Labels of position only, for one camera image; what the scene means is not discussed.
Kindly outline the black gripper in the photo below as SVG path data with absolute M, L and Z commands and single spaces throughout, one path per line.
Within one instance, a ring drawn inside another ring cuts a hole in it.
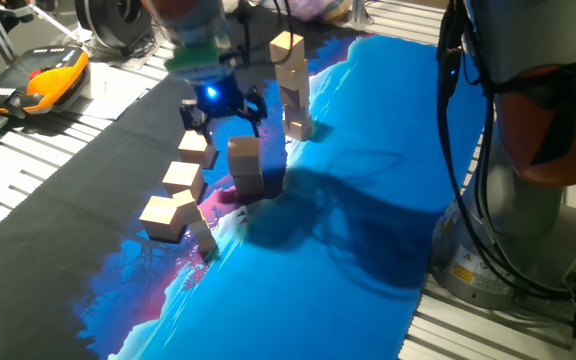
M 208 145 L 213 145 L 214 140 L 209 129 L 212 118 L 239 116 L 244 110 L 254 136 L 260 137 L 259 126 L 268 117 L 268 107 L 257 87 L 251 87 L 245 97 L 236 78 L 197 83 L 192 88 L 196 99 L 182 99 L 179 105 L 186 131 L 196 132 Z

